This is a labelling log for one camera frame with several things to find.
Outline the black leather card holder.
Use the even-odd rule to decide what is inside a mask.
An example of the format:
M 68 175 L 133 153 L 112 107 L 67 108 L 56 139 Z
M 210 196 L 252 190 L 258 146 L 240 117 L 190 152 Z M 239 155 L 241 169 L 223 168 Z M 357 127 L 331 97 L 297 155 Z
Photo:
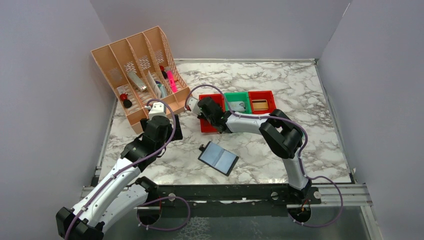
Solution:
M 201 151 L 198 156 L 199 161 L 227 177 L 231 174 L 239 159 L 236 154 L 211 141 L 206 145 L 200 145 L 199 150 Z

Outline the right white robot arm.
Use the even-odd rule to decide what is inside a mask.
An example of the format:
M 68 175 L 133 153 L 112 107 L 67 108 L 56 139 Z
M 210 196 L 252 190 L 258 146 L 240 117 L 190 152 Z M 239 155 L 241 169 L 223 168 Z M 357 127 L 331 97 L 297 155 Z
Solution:
M 282 159 L 288 177 L 289 199 L 300 204 L 309 196 L 311 180 L 305 173 L 300 150 L 306 134 L 281 110 L 269 114 L 246 114 L 223 110 L 211 97 L 190 97 L 188 108 L 205 119 L 219 133 L 251 133 L 261 135 L 270 150 Z

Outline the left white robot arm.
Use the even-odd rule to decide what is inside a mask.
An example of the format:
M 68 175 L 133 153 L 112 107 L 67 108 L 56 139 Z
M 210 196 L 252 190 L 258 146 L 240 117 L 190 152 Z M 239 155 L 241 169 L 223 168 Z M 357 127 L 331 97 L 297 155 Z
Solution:
M 168 140 L 182 140 L 179 117 L 142 120 L 144 132 L 128 143 L 112 170 L 81 201 L 56 213 L 57 230 L 65 240 L 101 240 L 109 228 L 134 207 L 152 205 L 157 185 L 139 175 L 165 151 Z

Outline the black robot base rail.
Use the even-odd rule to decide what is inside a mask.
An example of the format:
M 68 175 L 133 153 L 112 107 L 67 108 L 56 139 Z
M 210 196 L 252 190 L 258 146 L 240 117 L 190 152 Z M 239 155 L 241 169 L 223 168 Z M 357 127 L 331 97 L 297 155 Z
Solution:
M 159 185 L 146 203 L 136 207 L 142 220 L 159 218 L 229 218 L 310 216 L 321 204 L 317 187 L 295 190 L 287 183 Z

